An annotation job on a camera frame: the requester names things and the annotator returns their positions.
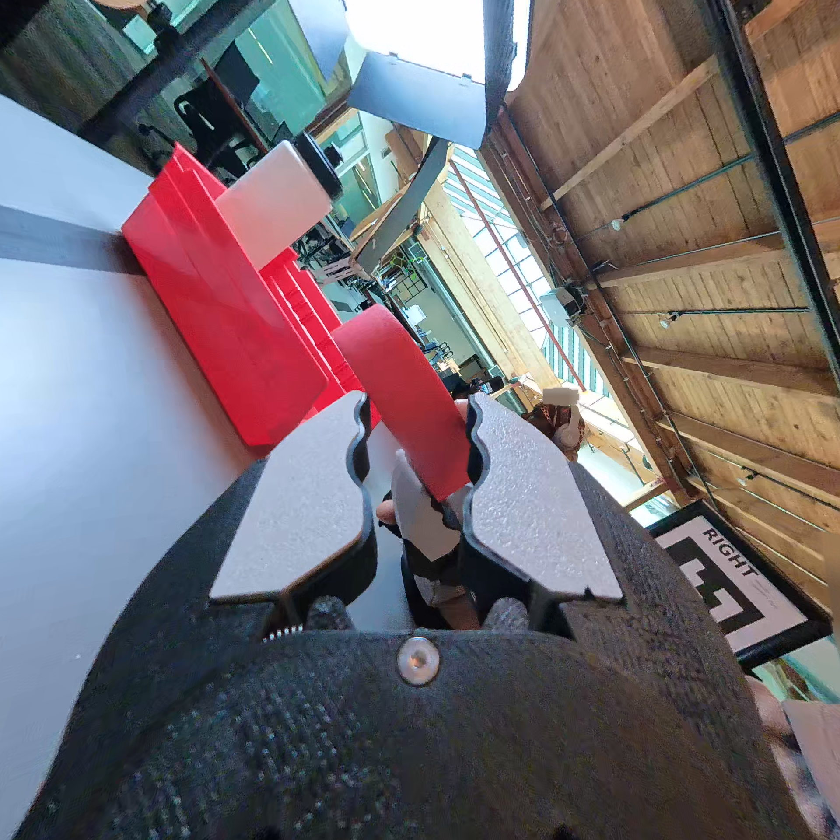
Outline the black framed white sign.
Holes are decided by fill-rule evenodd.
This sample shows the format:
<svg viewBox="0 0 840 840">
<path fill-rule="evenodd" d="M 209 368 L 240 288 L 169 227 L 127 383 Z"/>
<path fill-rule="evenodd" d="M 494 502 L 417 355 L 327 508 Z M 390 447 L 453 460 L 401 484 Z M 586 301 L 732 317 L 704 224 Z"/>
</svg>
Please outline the black framed white sign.
<svg viewBox="0 0 840 840">
<path fill-rule="evenodd" d="M 705 603 L 746 673 L 829 637 L 829 612 L 702 500 L 647 526 Z"/>
</svg>

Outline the person's right forearm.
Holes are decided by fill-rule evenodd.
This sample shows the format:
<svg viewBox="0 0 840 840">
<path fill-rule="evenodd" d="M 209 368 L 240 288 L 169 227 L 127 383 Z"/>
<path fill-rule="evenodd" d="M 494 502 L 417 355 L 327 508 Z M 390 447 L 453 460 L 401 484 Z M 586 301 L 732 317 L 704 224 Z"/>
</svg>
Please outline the person's right forearm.
<svg viewBox="0 0 840 840">
<path fill-rule="evenodd" d="M 839 706 L 778 700 L 747 677 L 764 736 L 813 838 L 839 838 Z"/>
</svg>

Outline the white water bottle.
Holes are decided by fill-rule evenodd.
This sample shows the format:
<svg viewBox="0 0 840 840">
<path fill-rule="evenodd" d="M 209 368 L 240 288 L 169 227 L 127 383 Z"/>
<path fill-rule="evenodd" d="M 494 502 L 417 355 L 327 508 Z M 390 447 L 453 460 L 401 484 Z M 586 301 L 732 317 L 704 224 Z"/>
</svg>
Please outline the white water bottle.
<svg viewBox="0 0 840 840">
<path fill-rule="evenodd" d="M 283 140 L 215 200 L 256 269 L 264 269 L 327 216 L 343 194 L 334 145 L 323 149 L 306 132 Z"/>
</svg>

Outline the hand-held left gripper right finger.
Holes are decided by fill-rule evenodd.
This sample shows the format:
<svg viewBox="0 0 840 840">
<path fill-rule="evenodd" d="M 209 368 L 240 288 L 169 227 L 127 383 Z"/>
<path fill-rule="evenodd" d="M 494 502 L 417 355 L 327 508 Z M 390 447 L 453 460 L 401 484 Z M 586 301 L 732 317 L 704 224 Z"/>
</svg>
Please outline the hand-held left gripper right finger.
<svg viewBox="0 0 840 840">
<path fill-rule="evenodd" d="M 571 463 L 486 394 L 469 399 L 459 567 L 478 603 L 618 603 L 623 592 Z"/>
</svg>

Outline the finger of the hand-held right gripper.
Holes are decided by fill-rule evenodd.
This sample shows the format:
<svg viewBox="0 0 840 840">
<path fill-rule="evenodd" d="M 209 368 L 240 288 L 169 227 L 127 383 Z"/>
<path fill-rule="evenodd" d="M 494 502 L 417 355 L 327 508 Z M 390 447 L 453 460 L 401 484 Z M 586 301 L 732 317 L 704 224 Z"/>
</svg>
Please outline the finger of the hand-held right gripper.
<svg viewBox="0 0 840 840">
<path fill-rule="evenodd" d="M 402 538 L 429 562 L 437 562 L 459 546 L 459 532 L 445 525 L 444 514 L 398 449 L 392 472 L 392 500 Z"/>
</svg>

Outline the red tape roll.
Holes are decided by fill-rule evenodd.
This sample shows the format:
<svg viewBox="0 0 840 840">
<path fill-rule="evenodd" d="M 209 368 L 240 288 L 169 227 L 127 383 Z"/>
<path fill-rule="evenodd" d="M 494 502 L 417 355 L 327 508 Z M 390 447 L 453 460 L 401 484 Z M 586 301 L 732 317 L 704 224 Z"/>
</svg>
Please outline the red tape roll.
<svg viewBox="0 0 840 840">
<path fill-rule="evenodd" d="M 466 420 L 403 325 L 382 305 L 331 337 L 429 495 L 443 502 L 469 480 Z"/>
</svg>

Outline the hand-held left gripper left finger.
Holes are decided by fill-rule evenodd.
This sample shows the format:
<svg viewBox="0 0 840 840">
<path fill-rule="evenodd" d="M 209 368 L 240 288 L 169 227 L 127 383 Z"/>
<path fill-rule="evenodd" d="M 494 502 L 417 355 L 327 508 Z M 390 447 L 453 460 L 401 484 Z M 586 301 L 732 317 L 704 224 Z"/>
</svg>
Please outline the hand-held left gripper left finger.
<svg viewBox="0 0 840 840">
<path fill-rule="evenodd" d="M 349 392 L 276 446 L 257 481 L 210 598 L 219 603 L 352 603 L 377 569 L 364 488 L 371 408 Z"/>
</svg>

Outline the red plastic bin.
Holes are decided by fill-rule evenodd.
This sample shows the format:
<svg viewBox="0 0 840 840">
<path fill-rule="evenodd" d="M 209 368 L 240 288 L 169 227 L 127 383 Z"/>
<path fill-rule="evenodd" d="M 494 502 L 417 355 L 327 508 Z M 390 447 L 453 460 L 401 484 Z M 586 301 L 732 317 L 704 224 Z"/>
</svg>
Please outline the red plastic bin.
<svg viewBox="0 0 840 840">
<path fill-rule="evenodd" d="M 272 448 L 363 387 L 322 288 L 290 247 L 255 268 L 217 207 L 225 191 L 176 143 L 122 235 L 239 437 Z"/>
</svg>

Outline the black office chair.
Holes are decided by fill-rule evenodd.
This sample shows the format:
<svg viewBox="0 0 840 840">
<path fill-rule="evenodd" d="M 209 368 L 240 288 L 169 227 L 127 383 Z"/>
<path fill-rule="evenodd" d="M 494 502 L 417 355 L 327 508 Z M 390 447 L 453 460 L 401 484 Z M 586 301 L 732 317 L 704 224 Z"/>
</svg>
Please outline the black office chair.
<svg viewBox="0 0 840 840">
<path fill-rule="evenodd" d="M 173 106 L 195 141 L 194 156 L 209 171 L 224 170 L 237 179 L 249 168 L 240 151 L 253 151 L 250 164 L 259 158 L 258 144 L 245 118 L 238 115 L 212 77 L 177 97 Z"/>
</svg>

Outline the black board with wooden edge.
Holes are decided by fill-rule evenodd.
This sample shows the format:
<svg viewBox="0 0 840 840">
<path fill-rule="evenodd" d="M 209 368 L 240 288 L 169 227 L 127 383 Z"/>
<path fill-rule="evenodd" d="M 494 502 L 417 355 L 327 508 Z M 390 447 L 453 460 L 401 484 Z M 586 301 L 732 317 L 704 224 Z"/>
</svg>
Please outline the black board with wooden edge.
<svg viewBox="0 0 840 840">
<path fill-rule="evenodd" d="M 372 280 L 383 259 L 410 234 L 432 184 L 448 162 L 450 141 L 432 137 L 411 180 L 354 230 L 350 269 L 353 277 Z"/>
</svg>

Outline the studio softbox light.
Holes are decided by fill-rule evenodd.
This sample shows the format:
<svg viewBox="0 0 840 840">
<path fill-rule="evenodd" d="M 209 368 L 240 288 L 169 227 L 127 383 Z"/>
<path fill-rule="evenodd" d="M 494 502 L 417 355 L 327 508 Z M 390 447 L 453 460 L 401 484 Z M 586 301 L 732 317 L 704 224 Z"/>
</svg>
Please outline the studio softbox light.
<svg viewBox="0 0 840 840">
<path fill-rule="evenodd" d="M 346 102 L 473 151 L 522 83 L 532 1 L 292 1 L 316 64 L 344 56 Z"/>
</svg>

